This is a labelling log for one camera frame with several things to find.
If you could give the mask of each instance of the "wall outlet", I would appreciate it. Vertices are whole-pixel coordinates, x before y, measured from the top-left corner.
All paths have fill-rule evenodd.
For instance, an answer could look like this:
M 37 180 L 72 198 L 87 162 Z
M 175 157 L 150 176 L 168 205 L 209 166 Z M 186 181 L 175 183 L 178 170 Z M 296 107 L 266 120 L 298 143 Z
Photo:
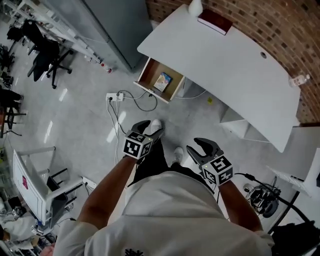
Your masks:
M 118 96 L 116 93 L 107 93 L 105 100 L 109 101 L 109 98 L 112 98 L 112 102 L 123 102 L 124 101 L 124 94 L 119 93 Z
M 82 182 L 93 190 L 96 189 L 96 187 L 97 187 L 97 184 L 95 182 L 93 182 L 92 180 L 90 180 L 86 177 L 82 177 Z

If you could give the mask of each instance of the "power strip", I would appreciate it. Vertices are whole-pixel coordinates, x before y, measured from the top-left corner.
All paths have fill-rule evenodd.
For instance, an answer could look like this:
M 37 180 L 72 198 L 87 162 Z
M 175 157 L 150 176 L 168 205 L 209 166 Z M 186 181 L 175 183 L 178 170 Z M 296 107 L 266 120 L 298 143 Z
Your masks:
M 111 99 L 112 102 L 123 102 L 124 101 L 124 94 L 123 93 L 107 93 L 105 100 L 109 101 Z

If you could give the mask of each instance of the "white vase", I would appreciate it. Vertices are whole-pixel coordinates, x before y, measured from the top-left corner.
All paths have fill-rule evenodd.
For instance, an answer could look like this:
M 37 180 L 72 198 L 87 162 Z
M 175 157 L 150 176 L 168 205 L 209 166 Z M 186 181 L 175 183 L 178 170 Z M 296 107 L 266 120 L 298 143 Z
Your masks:
M 201 0 L 193 0 L 189 5 L 189 13 L 190 15 L 194 17 L 198 17 L 202 12 L 204 8 L 202 6 Z

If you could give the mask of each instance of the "fiducial marker cube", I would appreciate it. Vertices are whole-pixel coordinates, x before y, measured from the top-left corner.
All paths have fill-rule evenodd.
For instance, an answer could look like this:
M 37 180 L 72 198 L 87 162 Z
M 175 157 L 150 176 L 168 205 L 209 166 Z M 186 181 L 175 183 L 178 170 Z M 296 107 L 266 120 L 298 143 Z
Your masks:
M 122 151 L 132 158 L 140 159 L 149 154 L 152 143 L 152 138 L 129 130 L 124 137 Z
M 226 183 L 234 175 L 232 164 L 224 154 L 202 165 L 201 168 L 203 177 L 217 186 Z

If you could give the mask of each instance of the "black office chair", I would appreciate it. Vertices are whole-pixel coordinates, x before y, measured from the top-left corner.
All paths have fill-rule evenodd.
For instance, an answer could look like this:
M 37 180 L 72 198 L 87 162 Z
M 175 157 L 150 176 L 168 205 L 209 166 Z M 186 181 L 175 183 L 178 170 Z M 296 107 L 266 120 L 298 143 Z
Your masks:
M 72 55 L 74 52 L 68 50 L 62 56 L 60 54 L 60 48 L 57 41 L 47 39 L 40 32 L 37 22 L 35 20 L 27 19 L 22 26 L 22 34 L 28 37 L 33 43 L 34 46 L 30 49 L 29 55 L 33 50 L 39 51 L 38 55 L 33 61 L 33 66 L 28 72 L 27 76 L 29 77 L 33 73 L 33 80 L 36 82 L 42 76 L 44 72 L 47 71 L 47 78 L 52 74 L 52 88 L 56 89 L 55 78 L 57 69 L 66 70 L 68 74 L 71 74 L 72 70 L 60 65 L 60 63 L 66 58 L 68 54 Z
M 7 72 L 10 72 L 11 65 L 14 63 L 15 55 L 8 50 L 8 47 L 0 44 L 0 70 L 3 71 L 7 68 Z

